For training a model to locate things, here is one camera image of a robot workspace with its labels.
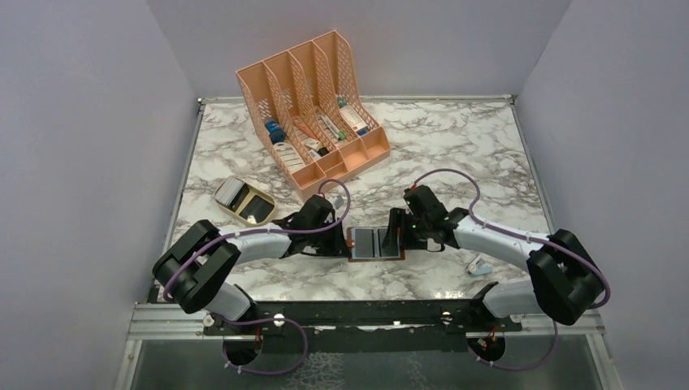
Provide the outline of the brown leather card holder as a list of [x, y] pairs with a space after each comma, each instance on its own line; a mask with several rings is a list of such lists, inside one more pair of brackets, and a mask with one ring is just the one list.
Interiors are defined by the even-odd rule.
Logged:
[[349, 262], [401, 261], [405, 259], [401, 232], [388, 233], [386, 227], [349, 227]]

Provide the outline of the stack of credit cards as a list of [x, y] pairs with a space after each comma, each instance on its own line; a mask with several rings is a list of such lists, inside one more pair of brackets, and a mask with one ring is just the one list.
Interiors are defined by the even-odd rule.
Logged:
[[230, 177], [215, 191], [214, 200], [222, 207], [236, 211], [248, 194], [248, 184], [236, 177]]

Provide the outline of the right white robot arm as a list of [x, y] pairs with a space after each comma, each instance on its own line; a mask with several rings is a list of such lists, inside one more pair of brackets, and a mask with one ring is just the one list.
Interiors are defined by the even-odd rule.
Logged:
[[473, 297], [469, 320], [481, 331], [516, 314], [545, 314], [572, 325], [608, 295], [600, 269], [570, 231], [524, 232], [480, 219], [472, 209], [448, 210], [426, 185], [406, 189], [403, 199], [405, 208], [389, 212], [384, 248], [397, 243], [403, 250], [421, 250], [433, 241], [442, 249], [485, 254], [529, 275], [488, 286]]

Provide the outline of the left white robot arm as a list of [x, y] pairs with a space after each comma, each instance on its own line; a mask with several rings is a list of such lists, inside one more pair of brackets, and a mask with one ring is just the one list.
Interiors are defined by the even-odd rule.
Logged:
[[227, 277], [236, 265], [262, 259], [282, 259], [307, 246], [328, 257], [347, 252], [341, 221], [334, 206], [314, 195], [302, 208], [264, 226], [222, 234], [209, 220], [194, 223], [154, 264], [153, 277], [163, 296], [187, 314], [207, 310], [224, 317], [235, 333], [255, 323], [252, 298]]

